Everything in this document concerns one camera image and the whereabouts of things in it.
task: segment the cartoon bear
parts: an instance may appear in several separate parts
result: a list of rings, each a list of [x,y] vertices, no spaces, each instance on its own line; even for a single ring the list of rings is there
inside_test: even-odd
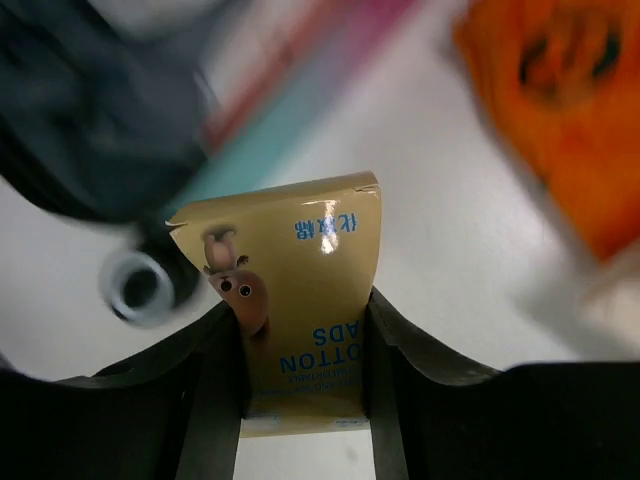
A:
[[[237,257],[233,244],[233,229],[209,232],[204,238],[204,255],[207,264],[203,268],[209,275],[209,283],[231,307],[245,338],[260,346],[269,337],[269,295],[267,287],[254,272],[240,270],[248,257]]]

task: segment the gold package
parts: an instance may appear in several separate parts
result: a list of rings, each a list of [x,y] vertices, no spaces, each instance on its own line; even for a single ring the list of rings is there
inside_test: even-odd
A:
[[[197,202],[168,222],[240,324],[243,436],[366,427],[362,334],[380,222],[369,172]]]

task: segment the orange fabric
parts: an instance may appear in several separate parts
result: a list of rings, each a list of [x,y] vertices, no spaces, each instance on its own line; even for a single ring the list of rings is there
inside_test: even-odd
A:
[[[640,238],[640,0],[479,0],[454,39],[497,128],[594,253]]]

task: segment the orange package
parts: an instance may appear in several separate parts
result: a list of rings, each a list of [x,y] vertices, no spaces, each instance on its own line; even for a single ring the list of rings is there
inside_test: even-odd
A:
[[[479,0],[455,42],[498,129],[593,252],[640,238],[640,0]]]

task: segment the white table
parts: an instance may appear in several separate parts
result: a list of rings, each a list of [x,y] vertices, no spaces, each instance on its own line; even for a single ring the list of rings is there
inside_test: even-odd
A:
[[[570,227],[478,115],[452,61],[450,19],[431,0],[407,16],[266,186],[373,170],[384,217],[376,286],[410,320],[497,368],[629,358],[576,317],[595,269]],[[126,230],[49,216],[0,185],[0,351],[30,375],[90,375],[194,321],[211,289],[151,330],[102,303],[104,258]],[[367,432],[242,440],[238,479],[374,478]]]

